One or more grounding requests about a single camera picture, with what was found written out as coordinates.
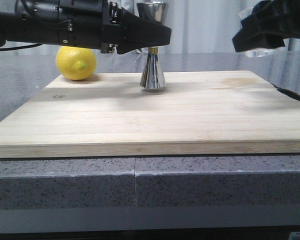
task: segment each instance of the wood grain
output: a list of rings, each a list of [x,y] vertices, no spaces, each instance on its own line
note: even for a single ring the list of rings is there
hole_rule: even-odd
[[[300,153],[300,102],[249,71],[57,77],[0,123],[0,158]]]

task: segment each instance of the lemon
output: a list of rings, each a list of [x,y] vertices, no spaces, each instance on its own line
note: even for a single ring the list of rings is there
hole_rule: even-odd
[[[61,46],[55,57],[59,72],[70,80],[84,80],[97,67],[95,53],[88,48]]]

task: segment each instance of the metal jigger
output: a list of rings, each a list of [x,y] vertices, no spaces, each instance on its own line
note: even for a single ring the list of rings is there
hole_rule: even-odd
[[[137,3],[136,6],[140,18],[164,24],[168,11],[167,3],[153,1]],[[140,86],[146,89],[161,89],[165,85],[164,72],[158,58],[158,47],[149,47]]]

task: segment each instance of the gray countertop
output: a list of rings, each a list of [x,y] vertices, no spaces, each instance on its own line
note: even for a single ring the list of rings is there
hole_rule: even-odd
[[[300,52],[159,57],[165,72],[249,70],[300,94]],[[59,75],[54,58],[0,56],[0,121]],[[97,58],[98,73],[146,61]],[[0,233],[279,225],[300,225],[300,154],[0,159]]]

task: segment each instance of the white curtain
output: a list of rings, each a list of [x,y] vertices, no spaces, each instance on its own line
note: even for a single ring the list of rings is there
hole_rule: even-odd
[[[117,0],[131,12],[134,11],[134,1],[136,0]],[[165,25],[172,28],[172,36],[170,45],[160,47],[160,53],[180,54],[234,52],[232,37],[241,27],[237,13],[253,7],[260,0],[163,1],[169,4]],[[293,39],[286,43],[283,50],[300,50],[299,40]],[[20,45],[23,43],[9,42],[6,47]],[[55,54],[58,49],[58,46],[44,45],[0,52],[0,55],[48,55]]]

